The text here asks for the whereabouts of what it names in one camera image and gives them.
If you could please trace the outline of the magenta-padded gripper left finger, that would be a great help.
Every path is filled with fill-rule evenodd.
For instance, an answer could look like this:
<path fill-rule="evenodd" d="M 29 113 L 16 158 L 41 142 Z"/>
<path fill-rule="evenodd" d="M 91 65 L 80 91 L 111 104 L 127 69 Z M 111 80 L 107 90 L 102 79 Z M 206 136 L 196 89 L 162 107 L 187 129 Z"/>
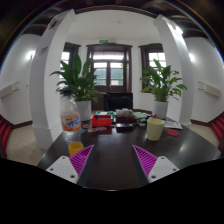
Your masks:
<path fill-rule="evenodd" d="M 61 156 L 46 171 L 76 184 L 92 149 L 93 145 L 90 145 L 70 157 Z"/>

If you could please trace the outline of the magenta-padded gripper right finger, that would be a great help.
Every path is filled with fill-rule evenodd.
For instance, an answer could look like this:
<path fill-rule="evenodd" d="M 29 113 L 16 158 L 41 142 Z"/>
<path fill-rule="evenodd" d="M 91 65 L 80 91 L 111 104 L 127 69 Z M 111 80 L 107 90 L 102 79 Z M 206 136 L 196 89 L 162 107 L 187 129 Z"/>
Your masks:
<path fill-rule="evenodd" d="M 148 183 L 153 183 L 161 178 L 179 170 L 166 156 L 155 156 L 140 146 L 133 145 L 137 171 L 140 177 Z"/>

